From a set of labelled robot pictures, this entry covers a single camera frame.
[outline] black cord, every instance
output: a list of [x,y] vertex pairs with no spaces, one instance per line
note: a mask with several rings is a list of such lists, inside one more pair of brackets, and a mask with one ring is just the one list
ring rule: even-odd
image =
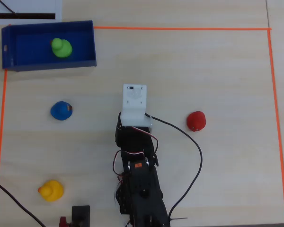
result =
[[22,206],[22,204],[16,200],[16,198],[9,193],[8,190],[6,190],[5,188],[3,188],[3,186],[1,186],[0,184],[0,188],[9,196],[11,197],[11,199],[22,209],[24,210],[29,216],[31,216],[36,222],[38,222],[39,225],[41,225],[42,227],[46,227],[35,215],[33,215],[31,212],[29,212],[24,206]]
[[17,14],[16,14],[14,11],[12,11],[7,5],[5,5],[5,4],[2,2],[2,0],[0,0],[0,3],[1,3],[6,9],[8,9],[9,12],[11,12],[12,14],[17,15]]
[[200,174],[200,172],[201,172],[202,163],[203,163],[202,151],[201,151],[201,148],[199,147],[199,145],[197,144],[197,142],[196,142],[193,138],[191,138],[186,132],[184,132],[182,129],[178,128],[177,126],[175,126],[175,125],[173,125],[173,124],[171,124],[171,123],[165,122],[165,121],[163,121],[163,120],[161,120],[161,119],[159,119],[159,118],[150,116],[150,115],[148,115],[147,113],[145,113],[145,116],[151,117],[151,118],[154,119],[154,120],[157,120],[157,121],[159,121],[159,122],[162,122],[162,123],[164,123],[164,124],[167,124],[167,125],[169,125],[169,126],[175,128],[175,129],[179,130],[181,133],[183,133],[184,135],[186,135],[188,138],[190,138],[191,141],[194,142],[194,144],[197,146],[197,148],[199,149],[199,152],[200,152],[200,167],[199,167],[199,170],[198,170],[197,174],[195,175],[195,177],[194,177],[192,183],[190,184],[190,186],[189,186],[188,189],[186,190],[186,192],[185,192],[185,193],[182,195],[182,197],[175,203],[175,205],[173,205],[172,208],[170,209],[170,212],[169,212],[169,221],[171,221],[172,218],[170,218],[170,217],[171,217],[172,212],[174,211],[174,209],[176,208],[176,206],[177,206],[177,205],[184,199],[184,197],[187,195],[187,193],[189,192],[189,190],[191,189],[191,187],[193,186],[193,184],[195,183],[196,179],[198,178],[198,176],[199,176],[199,174]]
[[128,227],[129,223],[131,223],[131,221],[130,221],[130,220],[127,222],[127,225],[126,225],[125,227]]
[[156,149],[155,149],[155,152],[154,152],[154,154],[156,154],[156,153],[157,153],[157,150],[158,150],[158,145],[159,145],[159,141],[157,140],[157,146],[156,146]]

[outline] blue plastic tray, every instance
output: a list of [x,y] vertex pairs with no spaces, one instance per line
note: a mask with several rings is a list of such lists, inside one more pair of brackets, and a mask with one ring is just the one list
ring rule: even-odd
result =
[[[54,55],[51,41],[66,39],[72,45],[67,58]],[[2,28],[2,68],[14,71],[96,66],[93,22],[76,21]]]

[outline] orange boundary line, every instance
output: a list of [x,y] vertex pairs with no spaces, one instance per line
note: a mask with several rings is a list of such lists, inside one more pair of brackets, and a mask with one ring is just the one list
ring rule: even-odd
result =
[[[117,26],[95,26],[94,29],[110,29],[110,30],[153,30],[153,31],[267,31],[269,58],[271,67],[271,76],[274,91],[275,101],[275,115],[276,124],[278,130],[280,160],[281,160],[281,173],[282,173],[282,185],[283,185],[283,198],[284,198],[284,157],[283,146],[281,137],[280,117],[278,110],[278,101],[275,88],[275,71],[273,63],[273,54],[271,47],[270,31],[271,28],[176,28],[176,27],[117,27]],[[3,135],[3,123],[4,123],[4,108],[5,108],[5,95],[6,95],[6,83],[7,83],[7,70],[4,70],[3,91],[2,91],[2,104],[1,104],[1,120],[0,120],[0,161],[1,161],[1,148],[2,148],[2,135]]]
[[1,161],[1,147],[2,147],[3,123],[4,123],[4,107],[5,107],[5,92],[6,92],[7,76],[8,76],[8,71],[4,70],[3,91],[2,91],[2,104],[1,104],[1,120],[0,120],[0,161]]
[[272,52],[272,47],[271,47],[270,31],[268,31],[268,30],[267,30],[267,38],[268,38],[268,48],[269,48],[271,77],[272,77],[273,90],[274,90],[275,116],[276,116],[276,126],[277,126],[277,129],[278,129],[278,138],[279,138],[281,173],[282,173],[282,186],[283,186],[283,199],[284,199],[284,157],[283,157],[283,146],[282,146],[282,136],[281,136],[281,126],[280,126],[278,99],[277,99],[277,96],[276,96],[276,88],[275,88],[275,70],[274,70],[273,52]]
[[268,31],[271,28],[224,28],[224,27],[117,27],[94,26],[94,29],[109,30],[149,30],[149,31]]

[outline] blue rubber duck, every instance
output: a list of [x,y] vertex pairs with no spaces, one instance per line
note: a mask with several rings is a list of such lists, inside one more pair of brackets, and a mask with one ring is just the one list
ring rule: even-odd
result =
[[57,102],[51,108],[51,115],[59,120],[64,121],[69,118],[72,114],[72,106],[64,101]]

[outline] yellow rubber duck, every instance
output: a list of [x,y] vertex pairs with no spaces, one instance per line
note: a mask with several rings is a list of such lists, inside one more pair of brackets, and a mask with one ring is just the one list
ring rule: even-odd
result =
[[46,201],[54,202],[63,196],[64,189],[60,182],[50,180],[43,184],[43,186],[38,189],[38,192]]

